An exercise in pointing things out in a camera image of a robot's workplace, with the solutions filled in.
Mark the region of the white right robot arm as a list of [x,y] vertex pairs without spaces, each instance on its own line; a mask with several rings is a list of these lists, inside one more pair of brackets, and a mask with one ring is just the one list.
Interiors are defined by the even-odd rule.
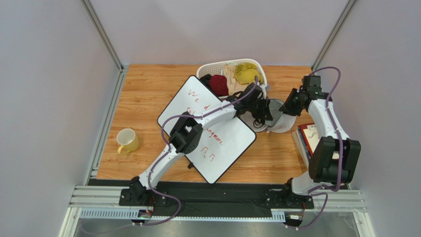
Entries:
[[361,144],[342,129],[333,108],[331,94],[323,92],[320,76],[307,75],[302,86],[293,89],[280,108],[285,115],[299,116],[306,110],[312,117],[319,143],[308,170],[290,178],[280,191],[266,191],[266,208],[313,208],[312,198],[319,190],[337,192],[341,184],[352,181],[361,153]]

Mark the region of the white mesh laundry bag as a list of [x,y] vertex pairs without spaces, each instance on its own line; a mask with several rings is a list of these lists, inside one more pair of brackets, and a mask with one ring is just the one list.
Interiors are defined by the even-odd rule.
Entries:
[[254,132],[266,131],[268,133],[285,133],[293,127],[293,125],[295,124],[296,117],[282,114],[280,120],[273,127],[264,126],[262,128],[255,128],[253,126],[254,118],[252,117],[252,114],[250,112],[246,112],[243,115],[241,115],[240,119],[242,119]]

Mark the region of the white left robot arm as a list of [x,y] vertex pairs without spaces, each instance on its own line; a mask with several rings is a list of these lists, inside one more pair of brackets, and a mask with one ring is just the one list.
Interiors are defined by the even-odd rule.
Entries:
[[232,120],[246,112],[250,112],[261,124],[272,120],[269,104],[270,100],[263,97],[262,89],[256,83],[251,83],[245,91],[228,96],[208,112],[194,115],[184,112],[165,120],[163,125],[176,121],[169,133],[169,139],[165,140],[166,147],[145,171],[131,179],[129,188],[122,190],[119,205],[153,205],[156,196],[170,198],[181,204],[178,198],[155,189],[169,168],[182,156],[193,152],[199,145],[203,131],[216,124]]

